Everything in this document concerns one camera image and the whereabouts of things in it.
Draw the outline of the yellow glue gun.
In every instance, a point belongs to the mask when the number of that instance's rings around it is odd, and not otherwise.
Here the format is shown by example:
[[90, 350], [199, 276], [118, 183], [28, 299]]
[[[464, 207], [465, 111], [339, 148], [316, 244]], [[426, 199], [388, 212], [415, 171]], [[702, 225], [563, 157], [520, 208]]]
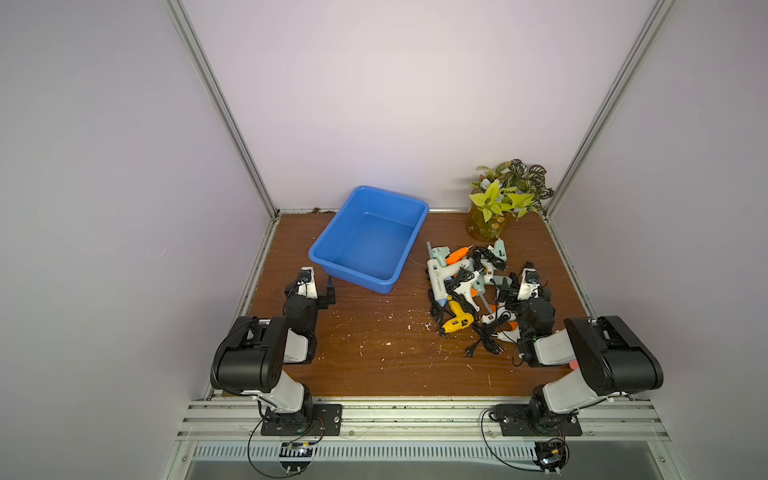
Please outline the yellow glue gun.
[[449, 300], [447, 305], [449, 310], [453, 313], [453, 317], [442, 323], [439, 328], [440, 335], [447, 336], [449, 334], [458, 332], [468, 328], [475, 321], [473, 310], [465, 310], [460, 302], [456, 300]]

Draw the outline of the large white glue gun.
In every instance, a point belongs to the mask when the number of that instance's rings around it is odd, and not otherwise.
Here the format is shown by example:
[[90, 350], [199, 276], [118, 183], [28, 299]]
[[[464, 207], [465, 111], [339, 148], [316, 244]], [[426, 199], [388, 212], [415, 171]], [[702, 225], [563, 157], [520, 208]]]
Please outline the large white glue gun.
[[426, 262], [426, 268], [431, 283], [432, 294], [434, 300], [440, 306], [444, 306], [448, 299], [445, 281], [459, 271], [460, 263], [464, 259], [456, 264], [446, 265], [446, 257], [451, 252], [449, 247], [433, 247], [430, 242], [427, 242], [427, 249], [429, 258]]

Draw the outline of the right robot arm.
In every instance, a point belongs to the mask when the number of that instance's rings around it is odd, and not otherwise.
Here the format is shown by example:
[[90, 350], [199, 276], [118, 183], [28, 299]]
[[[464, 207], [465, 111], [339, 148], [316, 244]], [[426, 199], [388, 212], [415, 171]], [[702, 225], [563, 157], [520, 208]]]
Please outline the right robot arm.
[[619, 316], [566, 319], [554, 329], [555, 308], [541, 295], [506, 301], [491, 318], [514, 322], [496, 337], [517, 346], [531, 367], [568, 366], [564, 377], [534, 389], [525, 418], [538, 425], [572, 421], [585, 408], [611, 398], [661, 388], [664, 373], [656, 357]]

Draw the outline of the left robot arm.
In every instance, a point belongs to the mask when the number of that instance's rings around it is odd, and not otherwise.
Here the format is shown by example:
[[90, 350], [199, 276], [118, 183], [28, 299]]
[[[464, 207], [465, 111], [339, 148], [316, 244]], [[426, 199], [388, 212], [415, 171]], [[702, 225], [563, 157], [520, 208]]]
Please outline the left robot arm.
[[238, 318], [214, 354], [210, 381], [236, 396], [252, 396], [286, 421], [313, 418], [309, 388], [285, 373], [286, 364], [310, 364], [316, 354], [318, 312], [335, 303], [335, 288], [316, 298], [287, 294], [281, 316]]

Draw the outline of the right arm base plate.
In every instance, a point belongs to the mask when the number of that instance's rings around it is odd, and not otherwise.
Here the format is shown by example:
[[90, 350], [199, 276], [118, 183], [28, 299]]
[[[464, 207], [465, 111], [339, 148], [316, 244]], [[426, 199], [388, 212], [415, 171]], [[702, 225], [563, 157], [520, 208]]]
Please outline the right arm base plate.
[[575, 414], [556, 414], [530, 405], [499, 404], [490, 410], [490, 418], [500, 425], [503, 436], [578, 437], [583, 435]]

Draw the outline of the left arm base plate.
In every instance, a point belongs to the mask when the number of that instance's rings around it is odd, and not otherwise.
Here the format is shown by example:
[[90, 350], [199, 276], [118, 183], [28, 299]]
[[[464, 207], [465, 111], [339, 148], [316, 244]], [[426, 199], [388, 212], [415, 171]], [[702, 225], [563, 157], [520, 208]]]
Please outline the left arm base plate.
[[318, 404], [294, 413], [268, 413], [261, 424], [262, 436], [338, 436], [343, 419], [341, 404]]

